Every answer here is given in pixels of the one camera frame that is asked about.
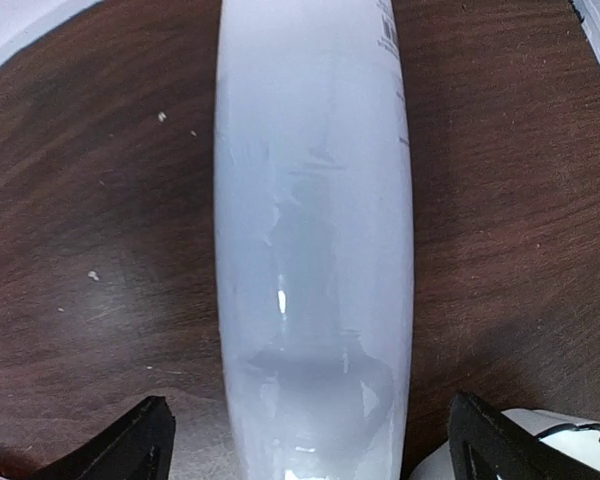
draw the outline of black object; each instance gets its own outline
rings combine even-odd
[[[476,395],[451,405],[449,447],[456,480],[600,480],[600,472],[533,437]]]
[[[176,422],[147,397],[100,435],[28,480],[167,480]]]

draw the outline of dark brown wood surface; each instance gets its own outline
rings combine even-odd
[[[408,470],[460,388],[600,420],[600,69],[567,0],[395,6],[417,257]],[[0,69],[0,472],[160,394],[172,478],[236,476],[214,284],[219,12],[110,0]]]

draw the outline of wooden table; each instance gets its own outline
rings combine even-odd
[[[460,388],[600,420],[600,69],[567,0],[395,4],[410,469]],[[219,12],[110,0],[0,70],[0,472],[160,394],[178,418],[172,478],[235,478],[214,285]]]

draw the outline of glossy surface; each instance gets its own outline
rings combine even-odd
[[[413,220],[390,4],[226,0],[222,19],[217,272],[244,478],[397,479]]]
[[[566,1],[395,6],[411,469],[459,388],[600,421],[600,69]],[[0,71],[0,471],[154,393],[178,417],[173,479],[237,478],[213,253],[219,16],[111,0]]]

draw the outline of white bottle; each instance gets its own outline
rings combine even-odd
[[[413,318],[390,0],[224,0],[215,208],[245,480],[396,480]]]

